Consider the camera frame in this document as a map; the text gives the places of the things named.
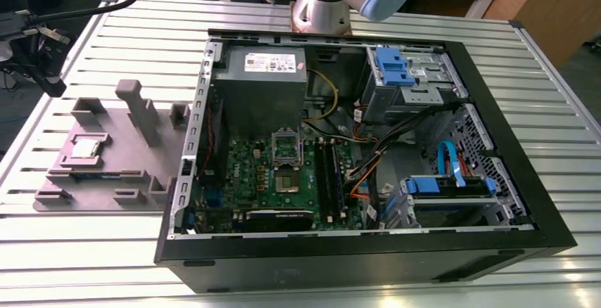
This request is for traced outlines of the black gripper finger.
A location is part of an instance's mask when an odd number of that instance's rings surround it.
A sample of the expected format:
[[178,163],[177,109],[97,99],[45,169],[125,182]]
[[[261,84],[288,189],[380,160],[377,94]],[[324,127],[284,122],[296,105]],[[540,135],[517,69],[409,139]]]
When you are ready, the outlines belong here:
[[62,80],[62,66],[37,64],[30,66],[30,75],[50,97],[62,97],[66,83]]

